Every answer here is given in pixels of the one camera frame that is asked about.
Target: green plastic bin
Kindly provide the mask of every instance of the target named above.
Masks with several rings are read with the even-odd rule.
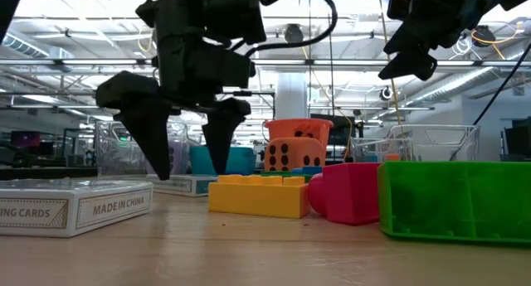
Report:
[[[306,183],[312,178],[313,175],[308,174],[294,174],[289,171],[264,171],[260,173],[262,176],[282,176],[282,177],[304,177]]]
[[[389,235],[531,243],[531,163],[385,162],[378,195]]]

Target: wooden table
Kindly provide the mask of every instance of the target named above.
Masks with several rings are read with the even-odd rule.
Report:
[[[207,213],[156,194],[152,214],[72,239],[0,237],[0,285],[530,285],[531,250],[390,240],[378,225]]]

